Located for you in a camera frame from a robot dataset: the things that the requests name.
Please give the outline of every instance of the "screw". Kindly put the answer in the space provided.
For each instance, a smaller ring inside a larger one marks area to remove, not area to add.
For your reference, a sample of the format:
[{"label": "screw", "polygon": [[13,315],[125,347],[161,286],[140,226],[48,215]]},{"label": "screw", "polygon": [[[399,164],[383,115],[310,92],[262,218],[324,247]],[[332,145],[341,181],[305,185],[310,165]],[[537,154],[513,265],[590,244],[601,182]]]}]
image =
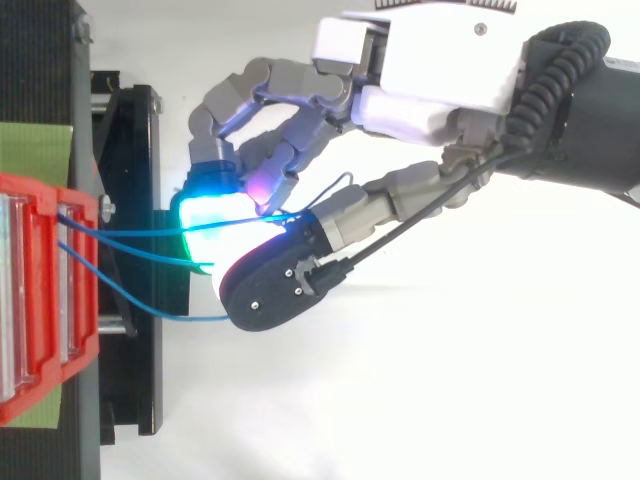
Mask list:
[{"label": "screw", "polygon": [[156,115],[162,115],[164,113],[164,100],[162,97],[155,97],[153,99],[151,111]]},{"label": "screw", "polygon": [[116,206],[111,203],[109,195],[102,195],[100,201],[100,218],[104,223],[109,223],[111,217],[116,214]]},{"label": "screw", "polygon": [[479,23],[473,29],[473,31],[476,32],[476,35],[480,37],[487,33],[487,30],[487,25],[485,23]]}]

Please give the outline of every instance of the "blue wire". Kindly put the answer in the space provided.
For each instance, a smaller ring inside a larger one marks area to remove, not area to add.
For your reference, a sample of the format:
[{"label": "blue wire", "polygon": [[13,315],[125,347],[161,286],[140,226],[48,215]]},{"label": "blue wire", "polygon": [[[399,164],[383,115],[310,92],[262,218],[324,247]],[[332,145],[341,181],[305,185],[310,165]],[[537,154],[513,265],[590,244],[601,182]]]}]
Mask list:
[{"label": "blue wire", "polygon": [[253,222],[279,222],[281,220],[288,220],[290,218],[297,218],[301,213],[287,213],[283,215],[272,215],[270,217],[257,217],[257,218],[245,218],[242,220],[230,220],[227,222],[215,222],[205,225],[196,225],[190,228],[174,228],[169,230],[94,230],[87,228],[80,224],[71,224],[71,221],[64,215],[58,214],[58,220],[60,222],[69,222],[72,228],[80,232],[87,234],[98,233],[103,237],[128,237],[128,238],[149,238],[149,237],[170,237],[174,235],[182,235],[186,232],[198,232],[200,230],[212,230],[214,228],[230,227],[232,225],[244,225],[245,223]]},{"label": "blue wire", "polygon": [[174,320],[176,322],[220,322],[220,321],[229,319],[229,317],[227,317],[227,316],[223,316],[223,317],[181,317],[181,316],[177,316],[177,315],[170,315],[168,313],[163,313],[163,312],[161,312],[159,310],[156,310],[155,308],[147,305],[146,303],[141,302],[140,300],[138,300],[136,297],[131,295],[124,288],[122,288],[120,285],[118,285],[116,282],[111,280],[104,273],[102,273],[100,270],[98,270],[96,267],[94,267],[87,259],[83,258],[78,252],[76,252],[72,248],[68,247],[67,245],[65,245],[62,242],[58,242],[58,246],[62,250],[67,252],[69,255],[71,255],[73,258],[75,258],[77,261],[79,261],[82,265],[84,265],[91,273],[96,275],[100,280],[102,280],[104,283],[109,285],[111,288],[113,288],[115,291],[117,291],[124,298],[126,298],[131,303],[133,303],[140,310],[144,310],[145,312],[150,313],[151,315],[153,315],[155,317],[166,318],[167,320]]},{"label": "blue wire", "polygon": [[[59,215],[58,221],[69,228],[73,228],[74,230],[76,229],[80,230],[79,227],[84,227],[84,225],[77,223],[71,220],[69,217],[65,217],[64,215]],[[167,265],[176,265],[178,267],[188,267],[188,268],[213,267],[215,265],[215,263],[198,263],[198,262],[192,262],[189,260],[182,260],[179,258],[171,258],[171,257],[165,257],[163,255],[156,255],[155,253],[151,253],[151,252],[145,252],[144,250],[139,250],[137,248],[130,247],[129,245],[125,245],[124,243],[111,240],[110,238],[103,236],[102,233],[98,233],[98,231],[93,230],[91,228],[86,228],[86,227],[84,228],[86,229],[86,231],[82,230],[83,233],[98,239],[98,241],[104,243],[105,245],[109,245],[117,250],[122,250],[123,252],[129,253],[130,255],[134,255],[136,257],[144,258],[146,260],[151,260],[152,262],[166,263]]]}]

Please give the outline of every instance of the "coiled cable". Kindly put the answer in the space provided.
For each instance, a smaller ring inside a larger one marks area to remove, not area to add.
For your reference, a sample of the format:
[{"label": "coiled cable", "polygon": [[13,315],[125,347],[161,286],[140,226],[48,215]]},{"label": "coiled cable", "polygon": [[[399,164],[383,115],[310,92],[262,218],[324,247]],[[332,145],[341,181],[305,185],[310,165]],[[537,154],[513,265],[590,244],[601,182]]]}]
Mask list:
[{"label": "coiled cable", "polygon": [[600,62],[611,45],[605,27],[593,22],[570,22],[548,28],[531,40],[565,45],[544,71],[527,87],[505,123],[502,144],[531,151],[544,121],[573,87]]}]

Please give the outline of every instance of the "black metal frame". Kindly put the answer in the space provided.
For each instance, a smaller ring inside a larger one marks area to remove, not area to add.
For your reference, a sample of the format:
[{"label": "black metal frame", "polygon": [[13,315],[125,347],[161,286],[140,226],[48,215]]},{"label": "black metal frame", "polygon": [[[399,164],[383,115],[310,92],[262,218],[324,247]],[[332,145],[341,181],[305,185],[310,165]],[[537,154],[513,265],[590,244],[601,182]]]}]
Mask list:
[{"label": "black metal frame", "polygon": [[[94,92],[101,92],[94,84]],[[159,211],[157,95],[145,85],[114,89],[106,111],[93,114],[94,153],[105,192],[117,207],[105,228],[164,228],[167,212]],[[141,250],[164,253],[175,239],[124,240]],[[100,250],[101,269],[136,298],[172,314],[187,314],[189,272]],[[140,435],[162,426],[162,321],[130,305],[101,286],[100,314],[117,316],[127,333],[100,338],[101,442],[115,442],[116,425],[138,425]]]}]

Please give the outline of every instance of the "black cable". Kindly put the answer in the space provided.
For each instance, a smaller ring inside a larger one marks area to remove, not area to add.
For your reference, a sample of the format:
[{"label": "black cable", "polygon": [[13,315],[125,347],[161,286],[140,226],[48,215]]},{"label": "black cable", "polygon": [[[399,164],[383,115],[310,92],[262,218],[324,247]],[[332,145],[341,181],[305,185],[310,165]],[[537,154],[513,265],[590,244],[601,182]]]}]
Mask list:
[{"label": "black cable", "polygon": [[468,174],[466,174],[460,180],[453,183],[446,192],[444,192],[442,195],[440,195],[438,198],[436,198],[433,202],[431,202],[429,205],[424,207],[418,213],[416,213],[415,215],[413,215],[412,217],[404,221],[402,224],[400,224],[400,226],[396,227],[394,230],[387,233],[384,237],[379,238],[374,243],[372,243],[362,251],[355,254],[353,257],[340,262],[342,265],[343,271],[351,271],[357,264],[362,262],[364,259],[370,257],[371,255],[376,253],[378,250],[389,245],[400,235],[402,235],[407,230],[416,226],[418,223],[420,223],[422,220],[432,215],[437,210],[444,208],[444,206],[447,204],[447,202],[449,202],[449,200],[451,200],[463,189],[465,189],[466,187],[471,185],[473,182],[475,182],[480,176],[493,170],[501,163],[517,160],[518,158],[522,157],[526,153],[527,153],[526,151],[505,152],[503,154],[500,154],[494,158],[487,160],[485,163],[483,163],[479,167],[471,170]]},{"label": "black cable", "polygon": [[611,45],[609,32],[593,22],[570,22],[548,28],[532,40],[566,45],[529,84],[505,122],[505,146],[531,148],[540,127],[573,87],[604,58]]}]

